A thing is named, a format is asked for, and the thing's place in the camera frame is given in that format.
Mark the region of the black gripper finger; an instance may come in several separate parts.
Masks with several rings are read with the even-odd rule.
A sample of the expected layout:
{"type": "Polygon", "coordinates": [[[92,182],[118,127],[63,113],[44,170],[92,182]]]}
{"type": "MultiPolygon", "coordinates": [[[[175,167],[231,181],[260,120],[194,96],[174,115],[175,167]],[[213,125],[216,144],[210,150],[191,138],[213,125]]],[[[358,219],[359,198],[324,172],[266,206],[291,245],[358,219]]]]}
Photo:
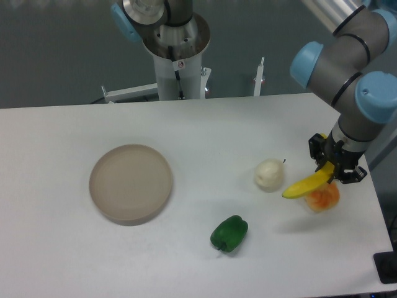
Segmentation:
{"type": "Polygon", "coordinates": [[[342,184],[359,183],[367,176],[367,174],[367,171],[361,166],[356,166],[352,170],[340,172],[336,179],[342,184]]]}
{"type": "Polygon", "coordinates": [[[314,134],[309,140],[309,151],[310,157],[316,163],[315,171],[319,171],[326,163],[326,157],[324,155],[324,146],[326,143],[326,137],[320,133],[314,134]]]}

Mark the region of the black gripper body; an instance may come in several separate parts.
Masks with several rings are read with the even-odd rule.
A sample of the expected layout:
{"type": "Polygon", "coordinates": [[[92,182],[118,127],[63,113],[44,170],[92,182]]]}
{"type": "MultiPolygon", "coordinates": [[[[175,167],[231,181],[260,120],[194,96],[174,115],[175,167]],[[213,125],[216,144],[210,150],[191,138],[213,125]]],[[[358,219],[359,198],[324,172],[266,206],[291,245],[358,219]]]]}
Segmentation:
{"type": "Polygon", "coordinates": [[[334,166],[334,174],[342,174],[347,170],[354,170],[359,164],[360,153],[343,149],[342,140],[335,141],[332,136],[325,140],[323,148],[324,156],[334,166]]]}

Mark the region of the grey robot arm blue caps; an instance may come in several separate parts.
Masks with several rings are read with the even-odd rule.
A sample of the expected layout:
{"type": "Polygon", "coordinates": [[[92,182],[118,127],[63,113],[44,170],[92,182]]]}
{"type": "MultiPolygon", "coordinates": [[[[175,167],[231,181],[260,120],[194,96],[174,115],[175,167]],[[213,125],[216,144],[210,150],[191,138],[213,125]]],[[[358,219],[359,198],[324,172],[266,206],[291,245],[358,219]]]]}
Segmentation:
{"type": "MultiPolygon", "coordinates": [[[[366,177],[360,157],[396,115],[395,76],[362,73],[396,40],[396,18],[358,1],[306,1],[305,6],[335,41],[307,43],[293,59],[290,75],[340,114],[328,136],[310,138],[310,155],[318,169],[330,167],[329,181],[357,183],[366,177]]],[[[110,11],[125,38],[142,41],[152,55],[161,100],[204,97],[201,56],[210,30],[191,1],[117,1],[110,11]]]]}

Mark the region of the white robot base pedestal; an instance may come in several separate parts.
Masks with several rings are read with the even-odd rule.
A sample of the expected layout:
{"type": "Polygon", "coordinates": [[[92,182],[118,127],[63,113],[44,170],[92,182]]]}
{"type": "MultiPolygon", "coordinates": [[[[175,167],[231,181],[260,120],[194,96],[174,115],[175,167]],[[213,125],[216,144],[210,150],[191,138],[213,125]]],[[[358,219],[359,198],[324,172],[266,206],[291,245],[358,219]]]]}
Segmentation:
{"type": "Polygon", "coordinates": [[[153,57],[160,101],[205,98],[202,55],[209,43],[209,26],[197,13],[182,26],[161,25],[144,39],[153,57]]]}

